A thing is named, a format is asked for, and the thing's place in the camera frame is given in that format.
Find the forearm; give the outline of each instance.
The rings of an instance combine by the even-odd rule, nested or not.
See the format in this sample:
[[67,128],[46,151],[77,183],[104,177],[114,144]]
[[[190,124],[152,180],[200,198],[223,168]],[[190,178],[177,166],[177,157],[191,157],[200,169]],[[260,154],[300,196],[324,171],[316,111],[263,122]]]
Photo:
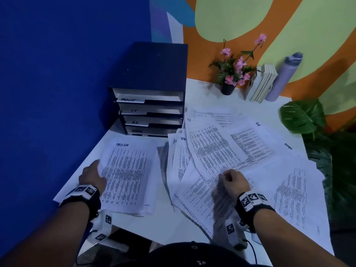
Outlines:
[[271,210],[258,211],[253,219],[256,233],[273,266],[346,265]]
[[72,267],[89,217],[84,202],[59,208],[41,228],[21,242],[1,261],[1,266]]

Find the white desk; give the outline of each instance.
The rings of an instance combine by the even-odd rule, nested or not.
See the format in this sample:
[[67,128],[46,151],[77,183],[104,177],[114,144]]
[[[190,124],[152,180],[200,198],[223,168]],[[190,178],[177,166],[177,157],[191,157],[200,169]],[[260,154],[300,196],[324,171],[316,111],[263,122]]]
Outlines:
[[[275,102],[264,100],[261,104],[244,101],[240,89],[235,89],[230,96],[225,96],[221,94],[216,84],[192,79],[187,79],[185,94],[186,107],[229,106],[236,107],[237,111],[246,112],[252,115],[259,122],[264,123],[279,132],[286,141],[290,142],[293,147],[300,152],[301,155],[306,156],[301,136],[299,134],[291,134],[279,120],[279,107],[290,100],[290,98],[279,97]],[[60,193],[58,193],[58,197],[56,196],[55,200],[61,200],[66,193],[76,186],[78,177],[82,173],[83,168],[90,165],[94,160],[100,158],[105,143],[109,139],[117,137],[118,133],[122,134],[123,129],[121,124],[116,122],[71,176],[65,186],[61,189]],[[142,141],[143,143],[147,140],[146,137],[141,136],[129,137],[137,137],[137,140]],[[155,138],[155,140],[160,146],[163,146],[167,142],[166,138]],[[114,213],[113,224],[163,245],[190,241],[209,242],[209,239],[194,223],[187,219],[182,213],[173,211],[171,201],[163,183],[161,183],[159,188],[156,209],[153,215],[135,217]],[[265,249],[261,245],[253,242],[250,234],[246,233],[246,237],[253,244],[258,263],[272,266]],[[245,250],[245,259],[250,263],[255,263],[255,258],[250,246]]]

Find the yellow-green painted shape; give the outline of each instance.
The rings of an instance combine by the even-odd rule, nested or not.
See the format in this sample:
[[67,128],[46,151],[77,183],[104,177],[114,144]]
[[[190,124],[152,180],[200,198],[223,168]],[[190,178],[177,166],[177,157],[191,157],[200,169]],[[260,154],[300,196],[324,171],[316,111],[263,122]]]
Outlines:
[[356,106],[356,62],[320,97],[325,114],[343,112]]
[[233,40],[259,25],[272,1],[197,0],[195,26],[199,35],[206,40]]
[[309,75],[333,56],[354,30],[355,8],[356,0],[303,0],[258,64],[277,64],[285,56],[302,52],[303,61],[289,82]]

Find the wrist strap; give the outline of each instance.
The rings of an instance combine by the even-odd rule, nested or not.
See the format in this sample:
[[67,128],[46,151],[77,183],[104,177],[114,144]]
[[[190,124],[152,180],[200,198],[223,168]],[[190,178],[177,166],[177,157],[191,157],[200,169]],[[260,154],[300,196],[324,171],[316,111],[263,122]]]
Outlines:
[[247,224],[251,232],[255,232],[253,218],[260,209],[269,209],[275,211],[267,198],[256,191],[247,191],[238,196],[235,209],[241,220]]
[[88,221],[91,221],[97,216],[98,210],[101,208],[100,192],[90,184],[79,185],[64,197],[58,208],[69,202],[84,202],[89,208]]

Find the pink flower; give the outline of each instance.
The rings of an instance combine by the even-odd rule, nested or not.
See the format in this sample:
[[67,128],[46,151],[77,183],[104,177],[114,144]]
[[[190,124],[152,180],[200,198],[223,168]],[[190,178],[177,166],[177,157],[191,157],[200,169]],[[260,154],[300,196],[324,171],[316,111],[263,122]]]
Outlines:
[[225,57],[229,57],[230,56],[230,53],[231,53],[231,49],[229,48],[226,48],[226,49],[223,49],[220,54],[223,54],[224,55],[224,58]]
[[242,67],[243,67],[244,65],[247,65],[247,63],[246,63],[246,62],[243,62],[243,56],[241,56],[240,59],[238,60],[238,62],[236,62],[236,63],[234,64],[234,68],[235,68],[235,70],[236,70],[236,72],[237,72],[238,74],[241,74],[240,70],[242,69]]
[[243,80],[249,80],[250,79],[250,75],[248,75],[247,73],[243,76]]
[[234,86],[236,86],[236,84],[237,84],[237,82],[234,81],[234,76],[233,76],[233,75],[231,75],[231,76],[226,76],[226,77],[225,77],[225,83],[226,83],[226,84],[231,84],[231,85],[234,85]]
[[265,34],[261,34],[260,37],[255,41],[255,44],[264,43],[266,38],[267,38],[267,36]]
[[238,85],[240,85],[240,86],[245,85],[245,80],[244,79],[238,80]]

